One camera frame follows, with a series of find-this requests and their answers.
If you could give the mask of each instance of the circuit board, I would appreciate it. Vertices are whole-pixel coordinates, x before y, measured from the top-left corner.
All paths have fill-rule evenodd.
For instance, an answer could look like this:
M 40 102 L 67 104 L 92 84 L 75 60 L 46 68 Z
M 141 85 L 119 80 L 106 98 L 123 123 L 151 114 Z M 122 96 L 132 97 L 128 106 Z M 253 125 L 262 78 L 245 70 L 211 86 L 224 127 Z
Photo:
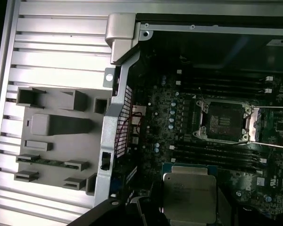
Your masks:
M 283 77 L 189 73 L 140 78 L 133 89 L 145 112 L 130 133 L 138 186 L 160 180 L 164 162 L 216 165 L 219 185 L 274 218 L 283 212 Z M 258 106 L 254 127 L 248 106 Z

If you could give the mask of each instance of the metal ribbed panel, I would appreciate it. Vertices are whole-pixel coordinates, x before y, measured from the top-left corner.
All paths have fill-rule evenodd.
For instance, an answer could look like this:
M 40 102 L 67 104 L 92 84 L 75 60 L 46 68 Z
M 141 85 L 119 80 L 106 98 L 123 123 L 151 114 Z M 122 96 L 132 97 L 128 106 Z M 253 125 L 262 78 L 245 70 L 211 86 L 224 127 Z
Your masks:
M 46 18 L 34 9 L 39 2 L 31 3 L 32 8 L 26 8 L 26 3 L 10 1 L 13 11 L 20 13 L 12 15 L 16 29 L 10 31 L 12 46 L 6 53 L 11 67 L 2 74 L 8 76 L 8 84 L 0 124 L 0 223 L 65 225 L 92 208 L 94 197 L 85 191 L 14 181 L 24 116 L 24 108 L 15 103 L 17 89 L 48 86 L 109 90 L 103 87 L 105 68 L 113 67 L 111 49 L 104 40 L 107 18 L 82 17 L 78 11 Z

